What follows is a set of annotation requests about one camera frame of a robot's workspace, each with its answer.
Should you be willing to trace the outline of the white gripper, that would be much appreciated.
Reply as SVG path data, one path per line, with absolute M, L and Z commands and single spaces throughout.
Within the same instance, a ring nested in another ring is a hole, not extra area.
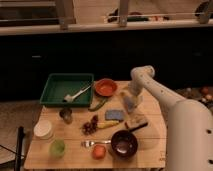
M 129 108 L 135 108 L 142 102 L 141 97 L 134 96 L 127 91 L 122 91 L 120 95 L 123 103 Z

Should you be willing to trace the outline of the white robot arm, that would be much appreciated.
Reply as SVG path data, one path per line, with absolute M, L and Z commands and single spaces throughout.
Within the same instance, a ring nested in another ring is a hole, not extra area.
M 165 171 L 213 171 L 213 114 L 201 102 L 187 99 L 153 79 L 151 65 L 130 72 L 129 92 L 145 88 L 168 110 Z

